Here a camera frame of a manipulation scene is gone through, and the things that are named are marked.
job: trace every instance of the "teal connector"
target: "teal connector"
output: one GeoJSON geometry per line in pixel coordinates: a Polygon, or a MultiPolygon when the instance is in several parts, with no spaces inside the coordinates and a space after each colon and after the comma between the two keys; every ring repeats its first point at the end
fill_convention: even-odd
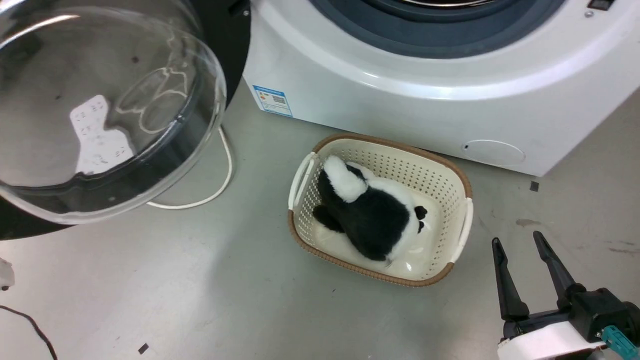
{"type": "Polygon", "coordinates": [[[637,347],[617,327],[610,325],[604,328],[602,341],[623,360],[640,360],[637,347]]]}

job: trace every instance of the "sticker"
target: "sticker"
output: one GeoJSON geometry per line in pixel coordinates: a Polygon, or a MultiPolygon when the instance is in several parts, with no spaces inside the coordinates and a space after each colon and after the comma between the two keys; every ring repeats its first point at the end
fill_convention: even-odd
{"type": "Polygon", "coordinates": [[[109,104],[96,95],[71,111],[71,124],[80,140],[76,173],[100,174],[133,157],[127,135],[118,129],[104,129],[109,104]]]}
{"type": "Polygon", "coordinates": [[[260,103],[262,103],[262,109],[264,111],[293,117],[289,102],[283,92],[255,85],[253,88],[258,95],[260,103]]]}

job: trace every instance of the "gray floor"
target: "gray floor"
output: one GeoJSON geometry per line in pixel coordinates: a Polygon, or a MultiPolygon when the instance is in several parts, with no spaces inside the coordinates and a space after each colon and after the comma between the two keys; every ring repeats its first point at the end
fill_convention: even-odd
{"type": "MultiPolygon", "coordinates": [[[[17,284],[0,292],[0,304],[33,316],[65,360],[495,359],[494,236],[532,311],[555,304],[535,229],[587,288],[640,304],[639,114],[635,94],[541,179],[454,159],[474,188],[467,248],[445,280],[413,289],[331,265],[294,242],[285,221],[292,175],[336,130],[263,113],[241,85],[225,123],[237,170],[219,199],[186,211],[143,206],[2,242],[17,284]]],[[[216,141],[160,200],[202,198],[225,166],[216,141]]],[[[23,319],[0,313],[2,359],[47,356],[23,319]]]]}

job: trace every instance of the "plastic basket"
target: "plastic basket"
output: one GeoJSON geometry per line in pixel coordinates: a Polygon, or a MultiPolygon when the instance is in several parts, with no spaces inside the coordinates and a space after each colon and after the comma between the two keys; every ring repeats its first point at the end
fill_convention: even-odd
{"type": "Polygon", "coordinates": [[[424,150],[364,135],[336,135],[320,142],[300,164],[289,192],[289,229],[300,246],[349,270],[405,286],[442,280],[465,246],[472,219],[471,185],[456,165],[424,150]],[[398,276],[382,262],[357,254],[346,238],[325,239],[312,212],[320,204],[317,178],[321,165],[332,154],[404,184],[421,205],[427,205],[429,232],[415,260],[420,266],[408,266],[410,272],[398,276]]]}

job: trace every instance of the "stuffed animal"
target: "stuffed animal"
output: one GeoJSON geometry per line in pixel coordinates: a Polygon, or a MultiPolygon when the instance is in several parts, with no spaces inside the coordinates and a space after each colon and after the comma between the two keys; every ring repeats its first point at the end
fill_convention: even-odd
{"type": "Polygon", "coordinates": [[[427,210],[415,206],[407,188],[337,156],[324,162],[318,191],[321,205],[314,209],[316,220],[346,234],[371,260],[393,261],[424,227],[420,220],[427,210]]]}

